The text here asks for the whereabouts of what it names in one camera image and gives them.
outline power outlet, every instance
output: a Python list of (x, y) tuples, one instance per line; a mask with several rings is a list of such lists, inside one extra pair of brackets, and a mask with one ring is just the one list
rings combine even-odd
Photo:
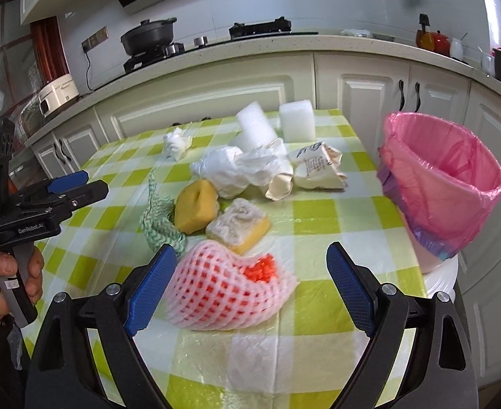
[(108, 39), (108, 31), (106, 26), (102, 29), (99, 29), (95, 34), (91, 35), (91, 37), (85, 39), (82, 42), (82, 49), (85, 53), (88, 53), (94, 47), (100, 45), (102, 42)]

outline table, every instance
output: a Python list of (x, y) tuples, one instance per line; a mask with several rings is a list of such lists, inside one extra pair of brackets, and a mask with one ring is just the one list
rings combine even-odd
[[(278, 128), (278, 114), (268, 117)], [(266, 200), (257, 190), (244, 193), (272, 222), (253, 254), (272, 253), (300, 280), (280, 313), (243, 330), (193, 332), (165, 322), (160, 303), (148, 328), (135, 337), (175, 409), (321, 409), (333, 403), (368, 342), (352, 324), (326, 269), (326, 249), (333, 241), (340, 241), (356, 264), (369, 267), (381, 282), (424, 296), (400, 215), (382, 195), (375, 166), (354, 130), (338, 110), (318, 110), (316, 124), (318, 140), (343, 152), (341, 169), (349, 177), (344, 192), (295, 189), (280, 202)], [(55, 293), (95, 294), (151, 259), (138, 223), (147, 203), (150, 170), (157, 168), (162, 194), (175, 198), (189, 183), (190, 162), (225, 146), (239, 130), (235, 117), (189, 128), (192, 148), (176, 164), (161, 155), (165, 130), (109, 143), (87, 162), (91, 180), (105, 180), (110, 192), (64, 223), (60, 236), (39, 243), (46, 260), (45, 293), (38, 321), (24, 333), (30, 349)], [(289, 145), (290, 150), (300, 147)], [(188, 247), (204, 238), (190, 237)], [(91, 332), (98, 369), (110, 393), (104, 353)], [(382, 402), (394, 397), (403, 376), (412, 343), (412, 333), (406, 332)]]

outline rice cooker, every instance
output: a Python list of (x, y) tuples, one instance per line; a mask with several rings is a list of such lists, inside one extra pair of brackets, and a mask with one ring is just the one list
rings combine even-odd
[(72, 76), (68, 73), (48, 83), (38, 93), (42, 115), (50, 119), (54, 114), (78, 100), (79, 92)]

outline pot lid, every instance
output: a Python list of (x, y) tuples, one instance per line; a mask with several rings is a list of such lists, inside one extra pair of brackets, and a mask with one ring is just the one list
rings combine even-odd
[(137, 26), (136, 28), (131, 29), (130, 31), (127, 31), (125, 34), (121, 36), (121, 40), (126, 40), (134, 35), (142, 34), (143, 32), (147, 32), (149, 30), (154, 30), (161, 28), (164, 24), (173, 24), (177, 20), (176, 17), (168, 18), (166, 20), (156, 20), (156, 21), (150, 21), (150, 20), (143, 20), (141, 21), (141, 25)]
[(446, 40), (450, 39), (447, 35), (443, 35), (440, 31), (432, 32), (432, 37), (443, 38)]

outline red curtain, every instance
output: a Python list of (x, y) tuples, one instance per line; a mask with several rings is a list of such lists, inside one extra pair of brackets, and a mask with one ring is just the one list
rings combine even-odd
[(49, 83), (69, 73), (57, 17), (30, 23), (30, 34), (33, 37), (36, 61), (44, 83)]

